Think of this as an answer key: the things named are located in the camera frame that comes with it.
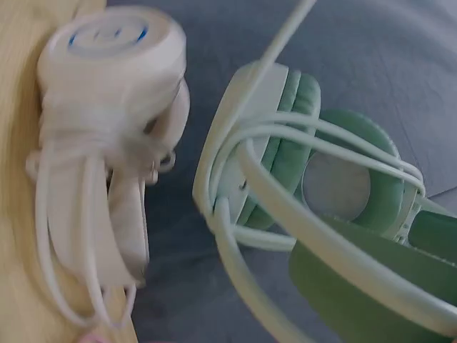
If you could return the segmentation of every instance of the wooden table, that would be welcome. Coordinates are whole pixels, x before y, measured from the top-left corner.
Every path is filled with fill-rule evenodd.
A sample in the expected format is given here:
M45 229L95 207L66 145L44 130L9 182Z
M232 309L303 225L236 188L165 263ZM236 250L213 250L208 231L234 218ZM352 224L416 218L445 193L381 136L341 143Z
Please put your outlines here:
M104 8L104 0L0 0L0 342L72 343L81 330L58 312L37 261L34 185L25 174L29 152L37 147L39 97L36 61L54 29L76 13ZM91 313L88 294L56 264L66 298ZM118 314L122 289L111 296ZM112 343L135 343L131 322L96 333Z

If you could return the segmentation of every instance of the green headphones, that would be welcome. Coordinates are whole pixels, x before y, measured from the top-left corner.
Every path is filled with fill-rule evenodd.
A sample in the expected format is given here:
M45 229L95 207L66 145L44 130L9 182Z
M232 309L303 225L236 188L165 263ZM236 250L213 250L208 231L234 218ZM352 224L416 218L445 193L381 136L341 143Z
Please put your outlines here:
M194 199L240 297L278 341L313 342L257 285L238 243L291 252L293 283L345 342L451 343L457 219L425 198L420 171L384 130L352 111L321 111L318 82L274 63L313 3L302 1L262 60L234 75ZM310 180L322 210L303 192ZM346 209L356 215L339 215ZM290 236L270 232L275 222Z

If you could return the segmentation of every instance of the ear cushion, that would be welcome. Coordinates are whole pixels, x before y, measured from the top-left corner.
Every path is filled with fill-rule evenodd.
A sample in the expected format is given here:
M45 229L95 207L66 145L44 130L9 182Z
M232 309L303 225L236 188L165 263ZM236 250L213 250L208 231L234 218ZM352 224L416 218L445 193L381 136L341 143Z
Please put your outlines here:
M395 144L387 133L379 125L359 113L326 110L321 112L320 118L356 134L388 154L399 156ZM318 132L316 137L366 155L356 147L327 134ZM383 233L392 225L400 211L403 200L403 180L372 169L369 170L369 173L370 196L365 209L353 222L366 229Z
M310 75L289 71L279 102L278 111L295 111L308 115L321 106L321 89ZM310 149L286 139L270 138L262 157L263 166L293 193L298 186ZM256 202L248 198L238 224L255 229L268 229L273 219Z

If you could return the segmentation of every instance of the headphones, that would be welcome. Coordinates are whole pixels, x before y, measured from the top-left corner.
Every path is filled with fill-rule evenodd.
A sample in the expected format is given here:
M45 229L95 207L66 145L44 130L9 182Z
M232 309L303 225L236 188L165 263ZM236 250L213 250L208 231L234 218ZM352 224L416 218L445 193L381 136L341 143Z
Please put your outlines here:
M193 196L224 267L279 342L314 342L250 273L238 244L290 252L289 274L348 343L457 337L457 219L377 124L321 110L317 81L275 63L316 0L239 69L209 130ZM279 224L290 236L269 232Z
M313 340L257 285L238 244L290 252L293 283L345 342L449 343L456 217L425 198L421 172L384 130L352 111L321 110L317 81L275 63L315 2L302 0L261 60L233 76L201 154L195 202L237 292L278 341ZM77 19L41 54L41 150L26 166L41 268L75 324L117 327L131 313L149 260L144 184L174 164L189 113L185 67L182 29L141 7ZM269 232L275 222L290 236ZM61 294L49 241L87 286L93 317ZM115 322L104 298L118 286L128 300Z
M36 180L44 279L74 324L122 325L144 283L144 187L173 167L173 148L186 125L185 49L184 32L170 17L115 7L63 26L41 53L40 151L26 168ZM87 286L94 316L77 314L64 299L50 242L60 264ZM111 287L127 292L119 322L104 304Z

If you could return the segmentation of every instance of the gray surface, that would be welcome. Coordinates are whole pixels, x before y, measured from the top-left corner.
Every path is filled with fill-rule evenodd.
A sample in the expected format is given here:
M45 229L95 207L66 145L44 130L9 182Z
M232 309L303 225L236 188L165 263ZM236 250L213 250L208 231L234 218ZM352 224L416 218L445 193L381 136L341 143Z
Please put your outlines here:
M273 342L231 287L191 200L199 153L231 75L260 56L294 0L144 0L188 37L191 115L176 168L147 192L151 268L134 324L142 342ZM360 111L423 171L428 193L457 186L457 3L319 0L279 61L314 75L323 107ZM453 192L438 198L454 207ZM247 252L267 292L319 342L337 342L289 284L286 256Z

